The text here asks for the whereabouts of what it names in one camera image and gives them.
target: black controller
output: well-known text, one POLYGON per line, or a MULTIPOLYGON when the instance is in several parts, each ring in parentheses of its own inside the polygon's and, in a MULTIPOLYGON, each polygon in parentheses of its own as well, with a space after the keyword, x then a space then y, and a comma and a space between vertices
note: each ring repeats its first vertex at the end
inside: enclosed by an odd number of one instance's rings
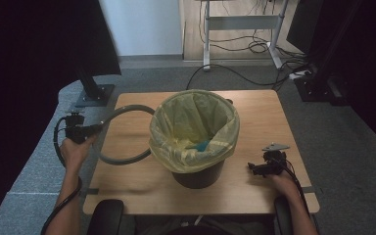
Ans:
POLYGON ((83 126, 83 124, 84 116, 79 113, 71 113, 70 116, 66 116, 66 137, 77 144, 81 144, 86 137, 99 133, 103 129, 102 124, 89 126, 83 126))
POLYGON ((254 175, 280 174, 287 167, 285 152, 278 150, 267 151, 264 153, 263 158, 266 164, 255 165, 248 163, 249 169, 254 175))

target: table top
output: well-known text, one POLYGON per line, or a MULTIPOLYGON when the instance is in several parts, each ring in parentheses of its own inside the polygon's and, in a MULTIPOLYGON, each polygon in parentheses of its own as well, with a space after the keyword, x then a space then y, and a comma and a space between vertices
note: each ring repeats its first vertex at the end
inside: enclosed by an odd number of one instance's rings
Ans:
MULTIPOLYGON (((247 163, 264 164, 262 148, 272 142, 288 145, 284 150, 303 188, 310 180, 276 92, 272 90, 213 91, 232 100, 240 117, 240 133, 233 156, 225 160, 218 180, 204 189, 177 183, 171 172, 153 156, 128 165, 98 161, 83 210, 91 214, 105 199, 121 199, 126 214, 257 214, 274 213, 278 195, 271 182, 253 175, 247 163)), ((155 109, 175 92, 125 93, 116 108, 146 105, 155 109)), ((110 123, 102 148, 105 156, 126 159, 149 148, 152 116, 129 112, 110 123)), ((305 193, 310 212, 318 212, 314 193, 305 193)))

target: chair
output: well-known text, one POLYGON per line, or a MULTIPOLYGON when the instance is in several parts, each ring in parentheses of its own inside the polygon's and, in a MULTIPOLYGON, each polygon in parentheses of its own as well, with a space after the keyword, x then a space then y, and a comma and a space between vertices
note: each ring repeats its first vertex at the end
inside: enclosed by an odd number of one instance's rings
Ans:
MULTIPOLYGON (((282 235, 292 235, 292 218, 289 209, 289 203, 285 197, 281 196, 275 199, 274 207, 279 231, 282 235)), ((120 227, 121 215, 123 213, 123 202, 121 200, 104 200, 100 202, 94 210, 93 216, 87 230, 88 235, 117 235, 120 227)), ((171 234, 198 234, 196 227, 183 227, 171 231, 171 234)), ((226 234, 218 233, 218 230, 208 229, 207 234, 226 234)))

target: white wall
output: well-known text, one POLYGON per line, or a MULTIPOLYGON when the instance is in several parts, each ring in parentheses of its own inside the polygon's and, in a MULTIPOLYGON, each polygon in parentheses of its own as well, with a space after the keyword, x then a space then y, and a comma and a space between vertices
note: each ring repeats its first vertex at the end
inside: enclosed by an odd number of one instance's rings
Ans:
POLYGON ((99 2, 118 56, 182 54, 179 1, 99 2))

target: trash bag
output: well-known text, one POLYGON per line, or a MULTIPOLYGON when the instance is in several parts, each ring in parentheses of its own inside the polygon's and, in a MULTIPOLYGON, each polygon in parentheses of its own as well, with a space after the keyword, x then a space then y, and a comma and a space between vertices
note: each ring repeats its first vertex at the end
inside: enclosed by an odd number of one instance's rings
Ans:
POLYGON ((234 106, 204 90, 188 90, 164 100, 150 123, 152 155, 176 173, 192 173, 234 153, 240 120, 234 106))

